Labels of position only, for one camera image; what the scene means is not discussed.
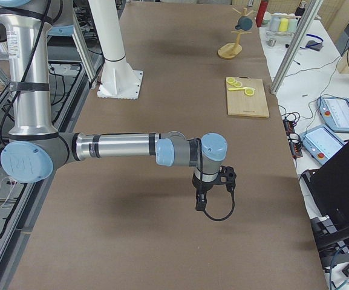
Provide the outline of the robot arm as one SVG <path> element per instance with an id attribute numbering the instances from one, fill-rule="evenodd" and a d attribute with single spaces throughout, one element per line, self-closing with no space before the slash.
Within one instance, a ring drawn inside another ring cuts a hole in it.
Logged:
<path id="1" fill-rule="evenodd" d="M 48 37 L 71 36 L 79 23 L 72 1 L 0 1 L 0 41 L 7 42 L 10 103 L 0 127 L 0 165 L 21 183 L 47 179 L 62 166 L 88 158 L 153 156 L 160 166 L 194 169 L 195 208 L 205 212 L 207 193 L 223 185 L 235 188 L 235 172 L 223 166 L 227 141 L 216 133 L 188 139 L 181 132 L 84 134 L 74 127 L 85 97 L 71 88 L 71 97 L 53 101 Z"/>

